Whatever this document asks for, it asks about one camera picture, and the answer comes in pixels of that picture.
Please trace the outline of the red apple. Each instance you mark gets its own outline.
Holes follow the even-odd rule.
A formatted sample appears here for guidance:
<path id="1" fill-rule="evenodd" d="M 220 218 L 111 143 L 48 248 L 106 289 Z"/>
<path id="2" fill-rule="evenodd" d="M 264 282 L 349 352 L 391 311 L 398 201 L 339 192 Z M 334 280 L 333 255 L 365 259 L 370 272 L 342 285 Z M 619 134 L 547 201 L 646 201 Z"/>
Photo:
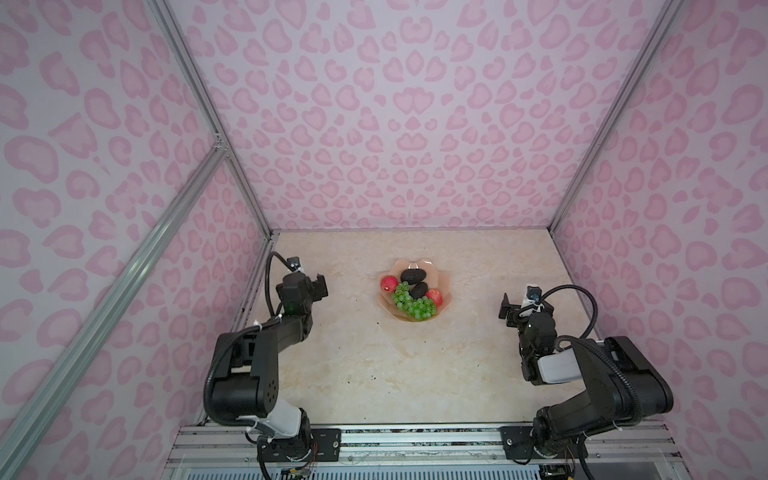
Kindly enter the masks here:
<path id="1" fill-rule="evenodd" d="M 400 281 L 396 276 L 387 275 L 380 280 L 379 286 L 383 292 L 392 293 L 398 288 L 399 284 Z"/>
<path id="2" fill-rule="evenodd" d="M 436 307 L 440 307 L 443 303 L 443 295 L 438 289 L 428 290 L 425 297 L 430 299 Z"/>

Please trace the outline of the green grape bunch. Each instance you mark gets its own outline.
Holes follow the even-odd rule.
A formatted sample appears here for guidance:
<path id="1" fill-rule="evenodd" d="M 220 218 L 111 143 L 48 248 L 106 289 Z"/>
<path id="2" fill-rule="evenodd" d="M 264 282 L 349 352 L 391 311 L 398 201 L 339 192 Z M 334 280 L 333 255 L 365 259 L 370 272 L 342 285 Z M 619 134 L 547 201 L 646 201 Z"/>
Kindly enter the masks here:
<path id="1" fill-rule="evenodd" d="M 405 314 L 410 321 L 421 322 L 435 317 L 438 313 L 438 307 L 426 297 L 414 300 L 410 296 L 410 289 L 413 286 L 405 282 L 399 284 L 392 295 L 395 307 Z"/>

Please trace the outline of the dark avocado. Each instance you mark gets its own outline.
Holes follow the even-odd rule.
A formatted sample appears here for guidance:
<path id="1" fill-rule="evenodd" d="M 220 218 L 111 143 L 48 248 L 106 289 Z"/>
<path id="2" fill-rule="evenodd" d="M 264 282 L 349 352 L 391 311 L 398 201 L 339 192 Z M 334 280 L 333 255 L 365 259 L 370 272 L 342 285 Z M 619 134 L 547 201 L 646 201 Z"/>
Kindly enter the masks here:
<path id="1" fill-rule="evenodd" d="M 405 282 L 408 285 L 416 285 L 424 282 L 427 277 L 427 272 L 420 268 L 408 268 L 401 272 L 400 281 Z"/>
<path id="2" fill-rule="evenodd" d="M 410 296 L 414 300 L 425 297 L 426 292 L 429 290 L 429 286 L 426 282 L 419 282 L 410 289 Z"/>

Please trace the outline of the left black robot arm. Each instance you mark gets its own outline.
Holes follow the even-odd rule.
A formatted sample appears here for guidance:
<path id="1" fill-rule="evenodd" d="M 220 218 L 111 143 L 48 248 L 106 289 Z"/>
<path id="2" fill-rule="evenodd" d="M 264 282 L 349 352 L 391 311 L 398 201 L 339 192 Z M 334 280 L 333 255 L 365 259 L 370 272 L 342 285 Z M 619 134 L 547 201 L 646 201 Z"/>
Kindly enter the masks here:
<path id="1" fill-rule="evenodd" d="M 312 307 L 328 296 L 325 278 L 286 275 L 276 292 L 283 311 L 263 325 L 218 337 L 203 387 L 207 416 L 221 426 L 256 430 L 304 452 L 312 441 L 306 412 L 280 396 L 279 355 L 313 327 Z"/>

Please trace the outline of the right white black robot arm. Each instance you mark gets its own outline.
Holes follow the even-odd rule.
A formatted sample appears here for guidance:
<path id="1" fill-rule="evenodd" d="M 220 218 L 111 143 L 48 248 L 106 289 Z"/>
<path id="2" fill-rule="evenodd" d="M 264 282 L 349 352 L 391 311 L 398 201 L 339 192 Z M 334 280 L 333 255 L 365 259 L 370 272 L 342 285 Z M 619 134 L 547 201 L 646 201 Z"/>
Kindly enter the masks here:
<path id="1" fill-rule="evenodd" d="M 549 298 L 573 290 L 591 308 L 587 327 L 578 335 L 561 335 Z M 566 284 L 544 291 L 529 285 L 519 304 L 502 298 L 499 318 L 518 334 L 521 372 L 536 385 L 558 385 L 580 380 L 584 390 L 561 403 L 540 408 L 529 444 L 548 458 L 593 435 L 639 424 L 668 413 L 674 406 L 672 389 L 652 363 L 626 336 L 594 340 L 599 307 L 587 289 Z"/>

